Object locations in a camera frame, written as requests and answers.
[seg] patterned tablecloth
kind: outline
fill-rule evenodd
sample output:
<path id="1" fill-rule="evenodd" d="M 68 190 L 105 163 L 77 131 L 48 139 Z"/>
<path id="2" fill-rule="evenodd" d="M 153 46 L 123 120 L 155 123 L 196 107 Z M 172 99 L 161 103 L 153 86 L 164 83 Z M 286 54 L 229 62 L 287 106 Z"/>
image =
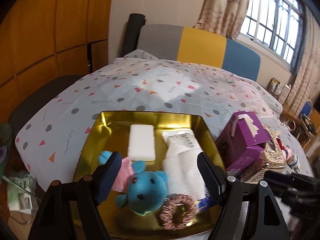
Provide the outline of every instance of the patterned tablecloth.
<path id="1" fill-rule="evenodd" d="M 55 179 L 72 181 L 90 129 L 106 110 L 197 114 L 214 137 L 233 112 L 254 111 L 261 122 L 281 130 L 284 145 L 299 157 L 301 173 L 312 174 L 301 145 L 279 121 L 281 104 L 256 82 L 223 69 L 159 60 L 136 50 L 81 78 L 18 133 L 15 142 L 21 158 L 44 190 Z"/>

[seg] black chair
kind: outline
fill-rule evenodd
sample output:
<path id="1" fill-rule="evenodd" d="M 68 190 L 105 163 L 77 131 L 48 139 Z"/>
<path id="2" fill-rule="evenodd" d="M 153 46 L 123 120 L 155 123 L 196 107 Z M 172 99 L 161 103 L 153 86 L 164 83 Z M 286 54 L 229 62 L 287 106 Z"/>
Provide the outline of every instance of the black chair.
<path id="1" fill-rule="evenodd" d="M 80 78 L 78 75 L 57 77 L 23 100 L 9 117 L 13 138 L 42 107 Z"/>

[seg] window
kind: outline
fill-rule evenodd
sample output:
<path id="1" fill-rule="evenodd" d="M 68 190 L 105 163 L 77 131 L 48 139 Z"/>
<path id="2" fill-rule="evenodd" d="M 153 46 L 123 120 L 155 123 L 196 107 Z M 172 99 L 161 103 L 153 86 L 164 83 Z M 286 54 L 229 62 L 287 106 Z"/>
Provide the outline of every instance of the window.
<path id="1" fill-rule="evenodd" d="M 262 43 L 292 67 L 302 34 L 302 6 L 297 0 L 250 0 L 240 33 Z"/>

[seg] metal screw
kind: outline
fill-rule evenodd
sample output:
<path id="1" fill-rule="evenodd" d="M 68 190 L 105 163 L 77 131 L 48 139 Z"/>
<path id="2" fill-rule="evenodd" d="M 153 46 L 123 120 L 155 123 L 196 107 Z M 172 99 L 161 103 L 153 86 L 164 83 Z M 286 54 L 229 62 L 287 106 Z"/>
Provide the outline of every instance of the metal screw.
<path id="1" fill-rule="evenodd" d="M 83 177 L 83 180 L 84 180 L 84 181 L 90 181 L 90 180 L 92 180 L 92 176 L 91 176 L 91 175 L 85 175 L 85 176 Z"/>
<path id="2" fill-rule="evenodd" d="M 264 180 L 262 180 L 262 181 L 260 181 L 260 185 L 263 187 L 266 187 L 266 186 L 268 186 L 268 183 L 265 182 Z"/>
<path id="3" fill-rule="evenodd" d="M 60 181 L 57 180 L 57 179 L 55 179 L 53 182 L 51 182 L 51 185 L 52 185 L 52 186 L 58 186 L 59 183 L 60 183 Z"/>
<path id="4" fill-rule="evenodd" d="M 229 180 L 230 182 L 235 182 L 236 178 L 234 176 L 228 176 L 227 180 Z"/>

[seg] wall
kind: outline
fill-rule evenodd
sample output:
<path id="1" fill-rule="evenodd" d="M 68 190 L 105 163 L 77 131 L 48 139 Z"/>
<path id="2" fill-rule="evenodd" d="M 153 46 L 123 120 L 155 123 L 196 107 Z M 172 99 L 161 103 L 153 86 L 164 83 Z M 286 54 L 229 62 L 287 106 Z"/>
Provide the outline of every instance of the wall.
<path id="1" fill-rule="evenodd" d="M 130 13 L 142 13 L 146 24 L 174 24 L 193 27 L 200 16 L 204 0 L 112 0 L 109 24 L 109 63 L 118 57 L 126 22 Z M 291 74 L 281 66 L 277 56 L 264 48 L 258 49 L 249 42 L 240 41 L 258 51 L 261 57 L 257 82 L 266 87 L 272 77 L 281 84 L 288 82 Z"/>

